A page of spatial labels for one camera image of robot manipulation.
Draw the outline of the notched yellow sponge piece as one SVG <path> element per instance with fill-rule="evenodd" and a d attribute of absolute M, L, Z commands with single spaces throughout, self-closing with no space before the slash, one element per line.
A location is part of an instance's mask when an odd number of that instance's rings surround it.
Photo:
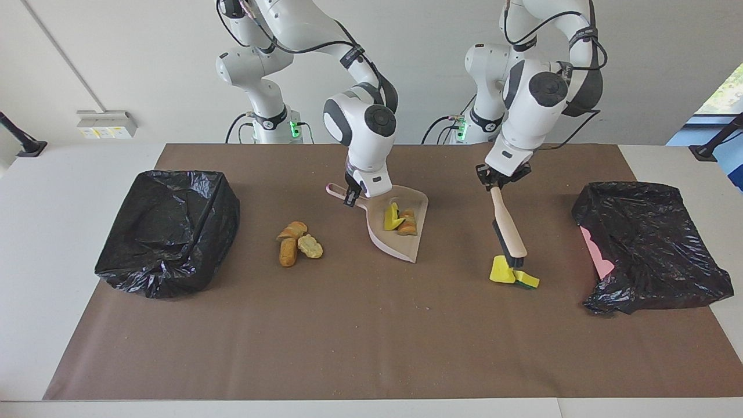
<path fill-rule="evenodd" d="M 383 230 L 385 231 L 398 230 L 398 228 L 400 228 L 404 222 L 405 222 L 405 217 L 402 217 L 400 215 L 398 202 L 393 201 L 387 206 L 387 208 L 384 211 Z"/>

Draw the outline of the beige handled black bristle brush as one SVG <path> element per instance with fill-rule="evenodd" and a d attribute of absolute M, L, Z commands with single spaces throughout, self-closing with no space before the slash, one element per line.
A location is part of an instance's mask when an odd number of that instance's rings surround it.
<path fill-rule="evenodd" d="M 527 257 L 527 249 L 512 216 L 505 206 L 501 188 L 493 186 L 490 189 L 490 195 L 495 215 L 494 230 L 504 251 L 506 262 L 510 268 L 520 270 L 523 267 L 525 257 Z"/>

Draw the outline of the orange striped bread piece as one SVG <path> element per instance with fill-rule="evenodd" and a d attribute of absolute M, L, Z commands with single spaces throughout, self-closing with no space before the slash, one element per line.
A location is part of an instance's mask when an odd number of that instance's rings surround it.
<path fill-rule="evenodd" d="M 293 221 L 290 222 L 280 233 L 276 236 L 276 240 L 281 242 L 283 240 L 298 240 L 308 232 L 308 226 L 304 222 Z"/>

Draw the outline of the beige plastic dustpan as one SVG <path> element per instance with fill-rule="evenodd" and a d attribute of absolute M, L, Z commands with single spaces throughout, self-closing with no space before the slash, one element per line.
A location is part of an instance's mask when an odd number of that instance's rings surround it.
<path fill-rule="evenodd" d="M 383 215 L 392 202 L 397 202 L 402 211 L 412 209 L 416 216 L 417 235 L 401 236 L 395 231 L 383 230 Z M 355 202 L 366 212 L 366 229 L 372 243 L 381 251 L 411 264 L 416 262 L 419 253 L 428 204 L 429 199 L 424 193 L 401 185 L 393 185 L 390 192 L 371 199 L 360 196 Z"/>

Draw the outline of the plain yellow sponge chunk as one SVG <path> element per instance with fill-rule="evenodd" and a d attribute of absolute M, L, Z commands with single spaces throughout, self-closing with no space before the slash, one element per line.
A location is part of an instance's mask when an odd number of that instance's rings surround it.
<path fill-rule="evenodd" d="M 490 280 L 496 283 L 513 284 L 517 281 L 512 267 L 507 262 L 507 257 L 497 255 L 494 257 L 490 270 Z"/>

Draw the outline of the pink plastic bin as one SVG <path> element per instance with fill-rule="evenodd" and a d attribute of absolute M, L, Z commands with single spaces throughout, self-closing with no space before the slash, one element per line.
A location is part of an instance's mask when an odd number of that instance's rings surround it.
<path fill-rule="evenodd" d="M 584 241 L 586 242 L 587 249 L 591 255 L 592 262 L 595 266 L 599 280 L 605 280 L 613 270 L 615 270 L 615 264 L 603 255 L 601 249 L 595 243 L 591 232 L 583 226 L 579 226 L 579 230 L 583 235 Z"/>

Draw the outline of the black bag lining pink bin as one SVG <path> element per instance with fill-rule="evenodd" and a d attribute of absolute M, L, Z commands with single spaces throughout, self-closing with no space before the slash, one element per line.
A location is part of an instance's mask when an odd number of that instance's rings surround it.
<path fill-rule="evenodd" d="M 730 274 L 709 253 L 678 188 L 592 182 L 572 217 L 615 264 L 583 302 L 594 314 L 706 307 L 734 296 Z"/>

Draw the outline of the black bag fully covering bin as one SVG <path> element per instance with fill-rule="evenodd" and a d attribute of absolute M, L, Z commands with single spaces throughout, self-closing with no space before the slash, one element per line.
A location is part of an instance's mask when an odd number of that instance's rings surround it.
<path fill-rule="evenodd" d="M 207 288 L 240 225 L 223 172 L 147 170 L 135 177 L 95 265 L 111 288 L 154 299 Z"/>

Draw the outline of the brown paper table mat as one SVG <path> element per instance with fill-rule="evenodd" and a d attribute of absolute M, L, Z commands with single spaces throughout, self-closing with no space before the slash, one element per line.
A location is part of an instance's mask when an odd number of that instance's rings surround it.
<path fill-rule="evenodd" d="M 571 216 L 590 182 L 631 181 L 620 150 L 537 153 L 504 190 L 537 289 L 488 278 L 500 252 L 475 146 L 400 146 L 393 182 L 430 204 L 417 261 L 370 240 L 340 145 L 168 145 L 162 170 L 217 170 L 241 222 L 210 288 L 151 300 L 96 286 L 46 399 L 741 397 L 743 363 L 709 308 L 595 315 Z M 323 246 L 279 263 L 293 221 Z"/>

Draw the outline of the black clamp stand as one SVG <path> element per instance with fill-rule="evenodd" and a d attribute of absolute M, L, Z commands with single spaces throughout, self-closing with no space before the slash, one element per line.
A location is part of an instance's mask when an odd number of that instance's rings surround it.
<path fill-rule="evenodd" d="M 21 151 L 17 153 L 19 158 L 37 158 L 48 145 L 47 141 L 36 140 L 23 129 L 17 127 L 2 111 L 0 111 L 0 125 L 5 127 L 21 144 Z"/>
<path fill-rule="evenodd" d="M 689 145 L 688 149 L 698 161 L 717 162 L 713 155 L 716 148 L 741 134 L 743 134 L 743 111 L 722 127 L 711 140 L 703 145 Z"/>

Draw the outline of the black framed window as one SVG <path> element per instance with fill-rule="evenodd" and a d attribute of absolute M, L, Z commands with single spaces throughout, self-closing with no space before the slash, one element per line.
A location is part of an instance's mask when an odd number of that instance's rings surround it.
<path fill-rule="evenodd" d="M 734 116 L 743 112 L 743 63 L 695 112 L 695 116 Z"/>

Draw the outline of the white wall socket box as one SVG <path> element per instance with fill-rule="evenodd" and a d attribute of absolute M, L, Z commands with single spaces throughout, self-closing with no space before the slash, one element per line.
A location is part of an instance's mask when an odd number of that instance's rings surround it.
<path fill-rule="evenodd" d="M 85 139 L 133 139 L 138 125 L 127 111 L 77 111 L 77 129 Z"/>

